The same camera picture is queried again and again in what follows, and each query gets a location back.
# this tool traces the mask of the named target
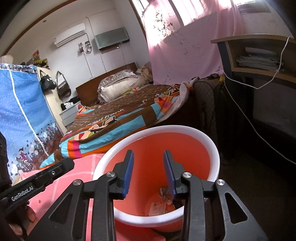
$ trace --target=silver bolt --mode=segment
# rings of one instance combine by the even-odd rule
[[[190,178],[190,177],[192,177],[192,174],[190,172],[184,172],[183,177]]]
[[[76,179],[73,181],[73,185],[74,186],[79,186],[81,184],[81,180],[80,179]]]
[[[222,179],[218,179],[217,181],[217,184],[220,185],[220,186],[223,186],[225,184],[225,181],[222,180]]]
[[[107,177],[114,177],[115,173],[114,172],[107,172],[106,175],[107,175]]]

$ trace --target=plaid cloth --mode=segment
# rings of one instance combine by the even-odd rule
[[[44,192],[39,193],[30,199],[29,206],[35,211],[36,217],[40,219],[49,207],[57,200],[63,191],[75,180],[81,179],[83,182],[89,182],[93,178],[94,170],[104,154],[93,154],[74,160],[75,167],[72,171],[55,180],[47,186]],[[24,180],[40,170],[25,172],[21,174]],[[86,226],[86,241],[91,240],[91,214],[93,200],[89,202],[89,211]],[[132,227],[118,221],[115,221],[117,241],[165,241],[165,238],[153,232],[150,228]]]

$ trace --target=hanging bag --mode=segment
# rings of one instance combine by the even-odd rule
[[[54,90],[57,87],[53,79],[42,70],[40,70],[40,85],[42,92]]]
[[[60,99],[69,97],[72,93],[70,85],[60,71],[57,72],[57,93]]]

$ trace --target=wardrobe cover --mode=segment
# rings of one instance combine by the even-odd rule
[[[36,73],[34,66],[0,64],[0,131],[11,179],[39,169],[62,138]]]

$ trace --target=blanket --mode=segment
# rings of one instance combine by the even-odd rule
[[[61,140],[60,148],[41,168],[66,157],[106,153],[127,136],[167,119],[187,100],[190,85],[145,85],[107,104],[82,107]]]

